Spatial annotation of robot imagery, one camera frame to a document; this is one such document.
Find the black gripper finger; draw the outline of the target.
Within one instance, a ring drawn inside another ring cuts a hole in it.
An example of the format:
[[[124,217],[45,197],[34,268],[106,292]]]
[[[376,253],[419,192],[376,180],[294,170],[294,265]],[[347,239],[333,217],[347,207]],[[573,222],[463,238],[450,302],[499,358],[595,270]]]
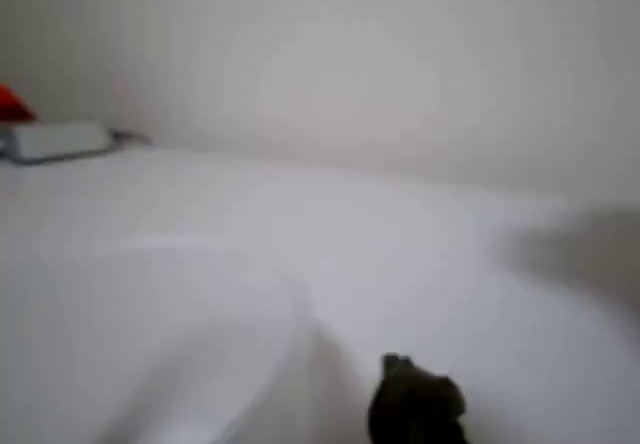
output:
[[[465,443],[465,412],[464,395],[450,377],[419,367],[408,355],[382,355],[381,378],[368,408],[371,442]]]

